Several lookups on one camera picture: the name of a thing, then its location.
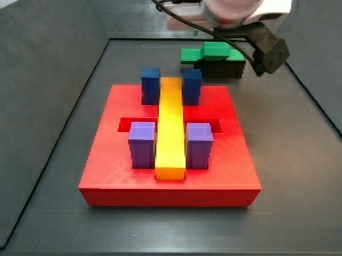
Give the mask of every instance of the yellow bar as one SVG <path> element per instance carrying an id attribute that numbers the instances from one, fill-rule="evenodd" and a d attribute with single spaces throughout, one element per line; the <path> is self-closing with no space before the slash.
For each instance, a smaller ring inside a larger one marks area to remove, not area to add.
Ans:
<path id="1" fill-rule="evenodd" d="M 185 149 L 181 79 L 161 77 L 156 135 L 155 176 L 157 180 L 185 178 Z"/>

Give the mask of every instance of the red base block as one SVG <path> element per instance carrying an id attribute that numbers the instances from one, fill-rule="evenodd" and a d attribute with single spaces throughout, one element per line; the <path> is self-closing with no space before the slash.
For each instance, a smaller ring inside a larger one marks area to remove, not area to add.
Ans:
<path id="1" fill-rule="evenodd" d="M 132 169 L 132 121 L 156 121 L 157 107 L 141 105 L 140 86 L 111 89 L 78 189 L 92 206 L 248 206 L 259 191 L 248 148 L 227 88 L 203 86 L 199 106 L 184 107 L 185 122 L 209 122 L 213 145 L 208 170 L 187 170 L 184 181 L 155 179 Z"/>

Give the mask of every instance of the gray floor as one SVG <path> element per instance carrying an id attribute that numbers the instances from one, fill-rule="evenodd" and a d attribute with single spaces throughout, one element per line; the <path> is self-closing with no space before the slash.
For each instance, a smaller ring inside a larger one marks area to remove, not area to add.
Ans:
<path id="1" fill-rule="evenodd" d="M 196 42 L 112 41 L 5 253 L 342 252 L 342 142 L 287 67 L 225 81 L 263 191 L 248 208 L 90 208 L 76 189 L 111 84 L 179 76 Z"/>

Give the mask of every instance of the blue block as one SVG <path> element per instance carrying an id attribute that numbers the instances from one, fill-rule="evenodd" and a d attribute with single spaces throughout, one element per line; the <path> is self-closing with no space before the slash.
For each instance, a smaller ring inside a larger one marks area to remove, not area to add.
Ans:
<path id="1" fill-rule="evenodd" d="M 201 72 L 199 69 L 183 70 L 183 105 L 197 106 L 201 86 Z"/>
<path id="2" fill-rule="evenodd" d="M 160 68 L 141 69 L 141 104 L 159 105 Z"/>

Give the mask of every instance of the toy block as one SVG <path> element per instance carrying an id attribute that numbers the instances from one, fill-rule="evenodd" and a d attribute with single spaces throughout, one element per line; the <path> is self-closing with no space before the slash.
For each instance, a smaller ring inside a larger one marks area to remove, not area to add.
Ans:
<path id="1" fill-rule="evenodd" d="M 156 126 L 156 117 L 121 117 L 120 118 L 120 123 L 117 127 L 117 132 L 129 132 L 131 130 L 131 124 L 133 122 L 152 122 L 155 124 L 155 131 L 157 131 L 157 126 Z M 215 121 L 209 120 L 208 121 L 211 126 L 215 126 Z"/>
<path id="2" fill-rule="evenodd" d="M 201 86 L 200 105 L 183 107 L 184 120 L 219 122 L 219 129 L 211 127 L 215 143 L 208 169 L 187 170 L 183 181 L 156 180 L 153 170 L 131 168 L 129 130 L 124 127 L 120 132 L 117 127 L 123 119 L 157 118 L 157 106 L 141 105 L 140 99 L 139 85 L 112 86 L 78 183 L 86 203 L 131 207 L 251 205 L 261 187 L 227 87 Z"/>
<path id="3" fill-rule="evenodd" d="M 245 61 L 200 60 L 193 67 L 200 69 L 203 78 L 240 78 Z"/>
<path id="4" fill-rule="evenodd" d="M 209 124 L 188 123 L 185 137 L 187 169 L 208 169 L 208 158 L 213 142 Z"/>
<path id="5" fill-rule="evenodd" d="M 200 98 L 201 72 L 199 69 L 183 70 L 183 105 L 196 106 Z"/>
<path id="6" fill-rule="evenodd" d="M 132 122 L 128 143 L 133 169 L 151 169 L 155 166 L 155 123 Z"/>
<path id="7" fill-rule="evenodd" d="M 229 50 L 229 57 L 227 58 L 227 61 L 244 61 L 244 56 L 239 50 Z"/>
<path id="8" fill-rule="evenodd" d="M 160 69 L 143 68 L 141 70 L 141 104 L 157 105 L 160 94 Z"/>
<path id="9" fill-rule="evenodd" d="M 200 49 L 180 50 L 180 64 L 195 64 L 201 58 Z"/>
<path id="10" fill-rule="evenodd" d="M 231 46 L 224 42 L 205 42 L 200 49 L 201 59 L 227 59 Z"/>
<path id="11" fill-rule="evenodd" d="M 155 157 L 157 180 L 185 177 L 181 79 L 161 78 Z"/>

